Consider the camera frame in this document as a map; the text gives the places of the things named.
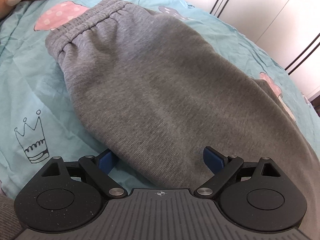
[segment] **teal bedsheet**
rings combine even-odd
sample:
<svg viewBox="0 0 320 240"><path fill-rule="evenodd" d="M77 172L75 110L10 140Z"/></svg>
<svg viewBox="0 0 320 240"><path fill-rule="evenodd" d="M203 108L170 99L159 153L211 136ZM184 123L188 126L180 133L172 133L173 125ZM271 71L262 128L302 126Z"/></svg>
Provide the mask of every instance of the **teal bedsheet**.
<svg viewBox="0 0 320 240"><path fill-rule="evenodd" d="M22 2L0 23L0 180L9 197L14 198L49 158L59 155L65 161L76 161L106 148L80 124L63 73L44 46L50 29L100 1ZM287 73L263 50L233 27L183 0L127 1L179 18L247 75L268 81L320 156L320 118ZM129 191L153 186L123 162L110 176Z"/></svg>

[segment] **gray fabric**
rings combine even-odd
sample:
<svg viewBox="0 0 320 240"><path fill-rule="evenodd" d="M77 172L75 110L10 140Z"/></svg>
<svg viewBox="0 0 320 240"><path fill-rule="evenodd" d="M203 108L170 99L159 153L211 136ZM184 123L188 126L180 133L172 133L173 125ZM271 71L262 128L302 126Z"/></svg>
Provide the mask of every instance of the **gray fabric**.
<svg viewBox="0 0 320 240"><path fill-rule="evenodd" d="M0 194L0 240L10 240L21 231L14 214L13 200Z"/></svg>
<svg viewBox="0 0 320 240"><path fill-rule="evenodd" d="M202 150L269 156L308 201L301 230L320 239L320 165L265 81L214 52L180 20L103 0L52 31L46 46L76 114L97 139L160 187L212 176Z"/></svg>

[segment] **silver rivet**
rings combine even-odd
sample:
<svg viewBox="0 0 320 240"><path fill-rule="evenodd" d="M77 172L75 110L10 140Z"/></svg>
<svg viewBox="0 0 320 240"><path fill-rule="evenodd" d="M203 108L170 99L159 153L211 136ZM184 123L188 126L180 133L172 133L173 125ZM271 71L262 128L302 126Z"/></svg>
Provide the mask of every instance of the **silver rivet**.
<svg viewBox="0 0 320 240"><path fill-rule="evenodd" d="M208 195L211 195L213 191L208 187L201 187L197 190L197 192L202 196L208 196Z"/></svg>
<svg viewBox="0 0 320 240"><path fill-rule="evenodd" d="M119 187L115 187L109 190L109 194L113 196L121 196L123 193L124 193L124 190Z"/></svg>

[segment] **purple mushroom print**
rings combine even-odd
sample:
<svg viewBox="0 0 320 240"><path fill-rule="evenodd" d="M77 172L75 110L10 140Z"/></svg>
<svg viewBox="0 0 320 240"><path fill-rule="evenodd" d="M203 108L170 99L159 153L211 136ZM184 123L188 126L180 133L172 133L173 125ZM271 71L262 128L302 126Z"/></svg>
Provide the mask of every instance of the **purple mushroom print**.
<svg viewBox="0 0 320 240"><path fill-rule="evenodd" d="M159 11L176 17L179 20L189 20L187 17L183 17L181 14L179 14L177 10L170 7L159 6Z"/></svg>

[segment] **elastic waistband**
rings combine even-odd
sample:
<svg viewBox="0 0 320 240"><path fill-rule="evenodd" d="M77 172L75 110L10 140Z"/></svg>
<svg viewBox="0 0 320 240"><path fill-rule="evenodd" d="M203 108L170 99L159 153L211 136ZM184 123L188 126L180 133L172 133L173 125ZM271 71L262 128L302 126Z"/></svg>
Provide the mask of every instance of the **elastic waistband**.
<svg viewBox="0 0 320 240"><path fill-rule="evenodd" d="M126 4L130 4L130 2L123 0L102 0L79 17L54 29L45 40L45 46L49 54L58 60L58 56L65 45L70 43L80 33L89 30L98 22L109 18L114 12L123 9Z"/></svg>

